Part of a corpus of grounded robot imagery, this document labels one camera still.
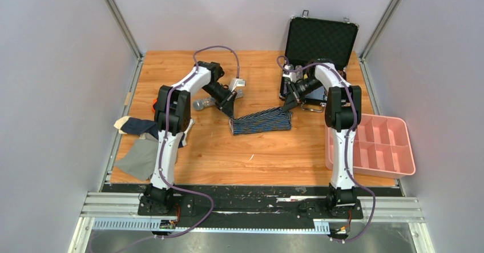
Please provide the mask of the navy striped underwear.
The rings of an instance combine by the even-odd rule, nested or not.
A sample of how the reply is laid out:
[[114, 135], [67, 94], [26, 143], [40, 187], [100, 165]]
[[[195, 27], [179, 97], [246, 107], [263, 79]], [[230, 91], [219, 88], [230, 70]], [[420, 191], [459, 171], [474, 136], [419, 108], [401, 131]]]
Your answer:
[[232, 135], [248, 135], [271, 131], [288, 131], [292, 128], [293, 112], [282, 110], [282, 107], [248, 114], [243, 117], [231, 119], [229, 129]]

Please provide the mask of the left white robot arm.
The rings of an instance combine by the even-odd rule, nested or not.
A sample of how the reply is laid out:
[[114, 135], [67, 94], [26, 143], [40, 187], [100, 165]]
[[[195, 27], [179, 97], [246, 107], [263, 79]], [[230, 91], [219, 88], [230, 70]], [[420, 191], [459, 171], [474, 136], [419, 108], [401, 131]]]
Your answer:
[[179, 144], [191, 121], [191, 95], [204, 90], [215, 99], [219, 111], [230, 119], [234, 117], [237, 92], [218, 82], [223, 75], [219, 63], [198, 61], [180, 82], [160, 87], [155, 107], [159, 146], [151, 183], [142, 197], [147, 201], [145, 207], [152, 204], [162, 215], [174, 210], [174, 167]]

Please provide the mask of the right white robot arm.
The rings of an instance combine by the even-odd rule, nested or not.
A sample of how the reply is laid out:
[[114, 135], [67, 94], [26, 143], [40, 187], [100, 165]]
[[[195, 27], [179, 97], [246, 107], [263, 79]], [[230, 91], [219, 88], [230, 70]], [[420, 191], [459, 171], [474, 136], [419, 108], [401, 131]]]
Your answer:
[[338, 218], [357, 205], [353, 153], [357, 126], [361, 122], [361, 88], [348, 83], [328, 61], [317, 60], [299, 70], [306, 70], [307, 78], [286, 82], [283, 111], [295, 108], [307, 94], [324, 87], [325, 124], [333, 141], [332, 177], [324, 208]]

